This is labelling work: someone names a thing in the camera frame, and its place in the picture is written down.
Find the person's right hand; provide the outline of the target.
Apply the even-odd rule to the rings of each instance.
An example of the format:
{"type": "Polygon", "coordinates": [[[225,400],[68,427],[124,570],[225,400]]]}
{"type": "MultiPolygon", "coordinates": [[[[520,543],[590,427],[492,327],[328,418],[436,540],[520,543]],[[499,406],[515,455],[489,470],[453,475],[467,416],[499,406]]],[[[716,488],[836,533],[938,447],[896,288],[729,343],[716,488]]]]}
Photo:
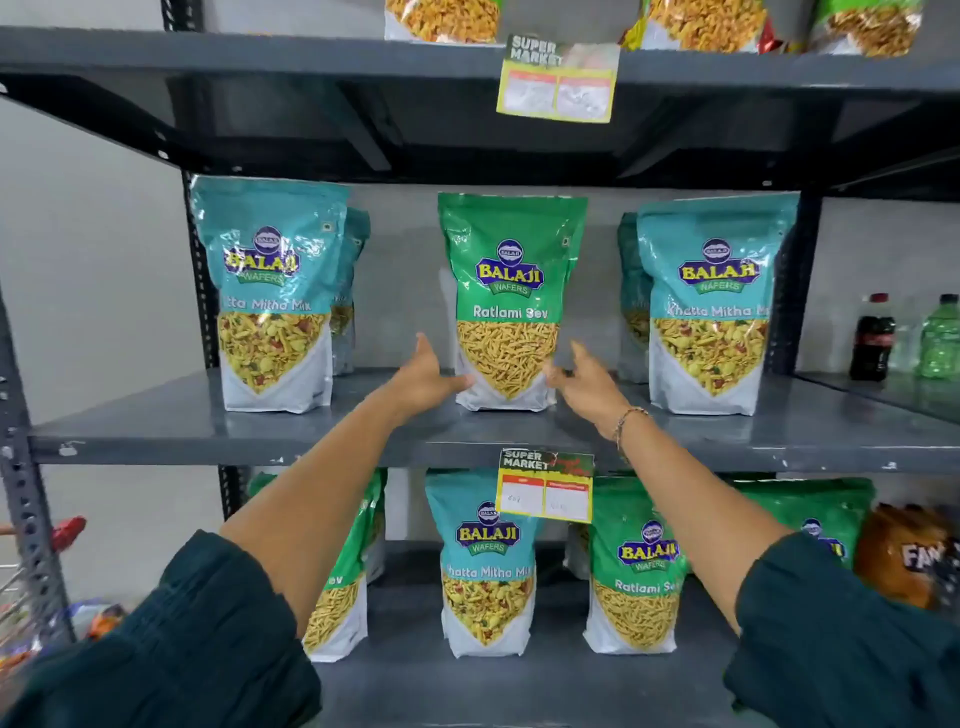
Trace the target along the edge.
{"type": "MultiPolygon", "coordinates": [[[[603,438],[618,442],[625,418],[639,413],[639,409],[630,404],[604,365],[583,344],[571,341],[570,348],[573,368],[566,371],[573,375],[573,383],[567,388],[553,389],[577,415],[591,423],[603,438]]],[[[545,361],[542,366],[543,373],[546,366],[558,365],[551,359],[545,361]]]]}

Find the green thin-noodle snack packet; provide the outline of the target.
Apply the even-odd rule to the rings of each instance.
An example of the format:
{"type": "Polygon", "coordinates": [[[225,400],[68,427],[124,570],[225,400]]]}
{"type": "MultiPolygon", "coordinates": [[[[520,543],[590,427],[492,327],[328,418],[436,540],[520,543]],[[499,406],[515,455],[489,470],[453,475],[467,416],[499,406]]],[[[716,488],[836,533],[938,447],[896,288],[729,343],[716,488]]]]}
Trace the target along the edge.
{"type": "Polygon", "coordinates": [[[779,523],[815,538],[850,570],[876,488],[862,477],[832,479],[732,478],[733,488],[779,523]]]}
{"type": "Polygon", "coordinates": [[[583,637],[590,649],[620,656],[675,651],[690,564],[642,481],[624,474],[596,479],[587,531],[583,637]]]}
{"type": "Polygon", "coordinates": [[[311,614],[302,645],[314,664],[338,662],[368,636],[368,587],[363,552],[370,520],[369,484],[341,554],[311,614]]]}
{"type": "Polygon", "coordinates": [[[372,584],[383,576],[386,562],[386,486],[389,471],[379,467],[371,478],[368,489],[370,495],[369,521],[366,530],[366,545],[363,561],[366,582],[372,584]]]}
{"type": "Polygon", "coordinates": [[[454,372],[472,379],[455,397],[460,407],[555,406],[544,363],[557,349],[588,204],[585,197],[438,195],[454,372]]]}

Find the teal mixed snack packet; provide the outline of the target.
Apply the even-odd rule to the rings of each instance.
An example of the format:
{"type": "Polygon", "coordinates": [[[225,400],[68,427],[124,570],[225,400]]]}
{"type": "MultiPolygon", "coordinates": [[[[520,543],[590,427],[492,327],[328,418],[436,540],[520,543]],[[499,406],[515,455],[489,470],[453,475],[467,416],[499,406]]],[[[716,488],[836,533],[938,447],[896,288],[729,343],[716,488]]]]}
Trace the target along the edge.
{"type": "Polygon", "coordinates": [[[348,199],[330,183],[191,180],[191,213],[218,293],[226,410],[299,415],[330,404],[330,315],[348,199]]]}
{"type": "Polygon", "coordinates": [[[676,415],[747,416],[770,343],[776,262],[798,192],[662,200],[635,218],[649,297],[651,403],[676,415]]]}
{"type": "Polygon", "coordinates": [[[624,382],[646,384],[649,382],[652,278],[642,264],[637,213],[622,215],[617,246],[621,271],[617,373],[624,382]]]}
{"type": "Polygon", "coordinates": [[[335,296],[330,308],[332,375],[341,377],[354,371],[355,306],[354,275],[366,243],[371,236],[369,213],[348,207],[342,243],[337,257],[335,296]]]}
{"type": "Polygon", "coordinates": [[[429,469],[424,487],[441,537],[440,621],[451,653],[521,656],[534,617],[541,521],[498,509],[495,470],[429,469]]]}

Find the grey metal shelf rack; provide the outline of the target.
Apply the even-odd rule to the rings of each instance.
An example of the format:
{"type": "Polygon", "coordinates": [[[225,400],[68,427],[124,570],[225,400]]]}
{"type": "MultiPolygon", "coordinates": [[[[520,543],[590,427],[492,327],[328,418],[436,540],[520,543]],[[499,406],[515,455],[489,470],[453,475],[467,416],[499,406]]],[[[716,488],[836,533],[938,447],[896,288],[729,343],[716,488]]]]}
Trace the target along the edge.
{"type": "MultiPolygon", "coordinates": [[[[800,276],[812,261],[813,213],[826,195],[960,204],[960,6],[906,56],[705,54],[621,56],[622,116],[638,120],[781,101],[799,126],[787,146],[685,147],[705,158],[633,176],[637,186],[801,188],[799,271],[774,313],[799,327],[800,276]]],[[[604,134],[565,131],[495,112],[502,44],[0,25],[0,96],[186,172],[323,178],[345,185],[628,188],[628,151],[604,134]]],[[[774,341],[773,382],[754,424],[664,415],[691,454],[720,472],[960,473],[960,423],[880,403],[788,373],[800,334],[774,341]]],[[[220,373],[191,374],[77,415],[33,426],[35,465],[290,465],[389,369],[360,368],[326,414],[227,412],[220,373]]]]}

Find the yellow green price label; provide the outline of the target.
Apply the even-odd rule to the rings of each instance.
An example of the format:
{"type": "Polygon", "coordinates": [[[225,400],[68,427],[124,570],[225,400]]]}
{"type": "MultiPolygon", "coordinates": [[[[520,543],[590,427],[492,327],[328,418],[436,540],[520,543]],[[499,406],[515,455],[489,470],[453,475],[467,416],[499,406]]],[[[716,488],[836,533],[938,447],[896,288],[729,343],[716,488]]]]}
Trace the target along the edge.
{"type": "Polygon", "coordinates": [[[496,111],[556,122],[601,125],[612,118],[621,48],[511,33],[496,111]]]}

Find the dark cola bottle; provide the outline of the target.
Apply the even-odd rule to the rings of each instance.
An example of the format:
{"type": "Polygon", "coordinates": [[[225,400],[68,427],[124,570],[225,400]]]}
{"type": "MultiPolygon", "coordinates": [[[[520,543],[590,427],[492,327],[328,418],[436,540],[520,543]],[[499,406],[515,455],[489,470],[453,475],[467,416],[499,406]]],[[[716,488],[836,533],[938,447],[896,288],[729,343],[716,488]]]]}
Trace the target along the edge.
{"type": "Polygon", "coordinates": [[[870,294],[855,328],[848,368],[852,381],[881,383],[886,380],[896,328],[889,293],[870,294]]]}

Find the neighbouring grey shelf board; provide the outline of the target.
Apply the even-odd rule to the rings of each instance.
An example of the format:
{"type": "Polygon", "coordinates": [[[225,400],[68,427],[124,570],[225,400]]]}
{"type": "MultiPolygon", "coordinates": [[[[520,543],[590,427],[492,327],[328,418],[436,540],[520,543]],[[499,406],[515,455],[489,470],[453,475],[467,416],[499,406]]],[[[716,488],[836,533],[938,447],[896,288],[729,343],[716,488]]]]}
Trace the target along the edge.
{"type": "Polygon", "coordinates": [[[960,380],[918,378],[897,371],[882,381],[823,371],[799,371],[794,378],[960,426],[960,380]]]}

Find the clear yellow-noodle snack packet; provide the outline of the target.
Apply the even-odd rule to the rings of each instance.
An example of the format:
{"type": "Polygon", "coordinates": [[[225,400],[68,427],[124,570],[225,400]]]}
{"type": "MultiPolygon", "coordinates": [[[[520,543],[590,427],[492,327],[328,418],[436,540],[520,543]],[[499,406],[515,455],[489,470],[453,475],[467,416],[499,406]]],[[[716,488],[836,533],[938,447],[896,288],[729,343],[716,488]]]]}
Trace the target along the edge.
{"type": "Polygon", "coordinates": [[[763,0],[643,0],[641,50],[757,53],[763,0]]]}
{"type": "Polygon", "coordinates": [[[493,44],[502,0],[385,0],[384,39],[409,43],[493,44]]]}

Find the green soda bottle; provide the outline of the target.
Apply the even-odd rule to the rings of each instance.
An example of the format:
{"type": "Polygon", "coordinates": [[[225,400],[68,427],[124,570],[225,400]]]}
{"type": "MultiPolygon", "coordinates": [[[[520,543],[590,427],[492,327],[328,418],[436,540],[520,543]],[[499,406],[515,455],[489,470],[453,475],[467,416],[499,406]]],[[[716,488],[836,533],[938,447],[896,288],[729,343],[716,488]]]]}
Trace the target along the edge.
{"type": "Polygon", "coordinates": [[[960,295],[942,294],[925,318],[915,375],[931,381],[960,377],[960,295]]]}

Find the orange soda bottle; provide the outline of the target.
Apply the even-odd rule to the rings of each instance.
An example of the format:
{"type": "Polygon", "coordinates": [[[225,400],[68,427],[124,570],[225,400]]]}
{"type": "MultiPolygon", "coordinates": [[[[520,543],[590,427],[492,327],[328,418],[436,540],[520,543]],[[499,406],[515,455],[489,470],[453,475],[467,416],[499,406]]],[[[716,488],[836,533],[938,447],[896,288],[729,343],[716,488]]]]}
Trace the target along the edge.
{"type": "Polygon", "coordinates": [[[883,597],[931,610],[932,572],[953,537],[947,519],[929,507],[879,503],[862,524],[853,571],[883,597]]]}

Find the dark green left sleeve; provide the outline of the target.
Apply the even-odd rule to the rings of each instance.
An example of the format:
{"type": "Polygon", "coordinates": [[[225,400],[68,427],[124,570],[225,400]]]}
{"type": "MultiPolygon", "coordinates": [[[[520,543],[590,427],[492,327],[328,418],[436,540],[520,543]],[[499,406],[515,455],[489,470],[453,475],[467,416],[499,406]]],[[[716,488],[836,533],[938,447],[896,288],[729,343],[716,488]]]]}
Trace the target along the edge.
{"type": "Polygon", "coordinates": [[[304,728],[322,683],[296,633],[258,561],[198,530],[118,626],[30,660],[0,728],[304,728]]]}

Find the dark green sleeve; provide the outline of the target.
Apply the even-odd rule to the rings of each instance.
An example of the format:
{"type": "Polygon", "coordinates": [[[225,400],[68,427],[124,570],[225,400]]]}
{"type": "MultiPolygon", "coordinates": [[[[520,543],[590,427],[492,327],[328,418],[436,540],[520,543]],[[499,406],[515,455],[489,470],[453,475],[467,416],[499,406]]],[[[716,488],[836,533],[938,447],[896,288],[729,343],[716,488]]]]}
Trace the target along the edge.
{"type": "Polygon", "coordinates": [[[118,626],[30,660],[0,728],[304,728],[322,683],[296,633],[258,561],[198,530],[118,626]]]}
{"type": "Polygon", "coordinates": [[[724,685],[778,728],[960,728],[960,627],[883,597],[809,535],[750,567],[735,616],[724,685]]]}

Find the dark green right sleeve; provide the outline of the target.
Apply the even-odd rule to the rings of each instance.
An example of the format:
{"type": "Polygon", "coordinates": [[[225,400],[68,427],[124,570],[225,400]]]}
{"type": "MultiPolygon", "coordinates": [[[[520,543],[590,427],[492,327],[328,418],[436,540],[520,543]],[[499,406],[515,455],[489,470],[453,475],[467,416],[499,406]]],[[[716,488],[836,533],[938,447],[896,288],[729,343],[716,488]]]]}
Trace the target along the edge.
{"type": "Polygon", "coordinates": [[[883,597],[809,535],[750,567],[735,616],[724,685],[778,728],[960,728],[960,627],[883,597]]]}

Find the green-edged yellow-noodle snack packet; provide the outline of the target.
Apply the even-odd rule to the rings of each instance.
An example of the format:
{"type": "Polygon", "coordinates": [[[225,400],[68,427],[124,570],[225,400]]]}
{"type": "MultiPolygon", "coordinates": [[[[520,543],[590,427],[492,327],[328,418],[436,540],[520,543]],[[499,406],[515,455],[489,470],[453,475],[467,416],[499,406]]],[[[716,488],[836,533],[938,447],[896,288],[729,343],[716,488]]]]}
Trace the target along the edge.
{"type": "Polygon", "coordinates": [[[807,50],[873,58],[906,56],[926,0],[818,0],[807,50]]]}

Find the red-handled shopping cart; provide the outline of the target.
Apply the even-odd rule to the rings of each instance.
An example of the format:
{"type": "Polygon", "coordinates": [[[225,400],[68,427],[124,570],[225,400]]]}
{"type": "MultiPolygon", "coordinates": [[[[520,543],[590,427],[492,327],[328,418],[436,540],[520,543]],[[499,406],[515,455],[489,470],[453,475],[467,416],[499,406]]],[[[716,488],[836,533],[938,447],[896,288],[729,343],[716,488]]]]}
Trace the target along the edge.
{"type": "MultiPolygon", "coordinates": [[[[87,527],[82,516],[61,521],[53,529],[55,554],[70,549],[87,527]]],[[[0,539],[11,540],[16,530],[0,521],[0,539]]],[[[26,567],[22,563],[0,563],[0,682],[9,679],[19,667],[41,650],[38,617],[29,605],[26,567]]]]}

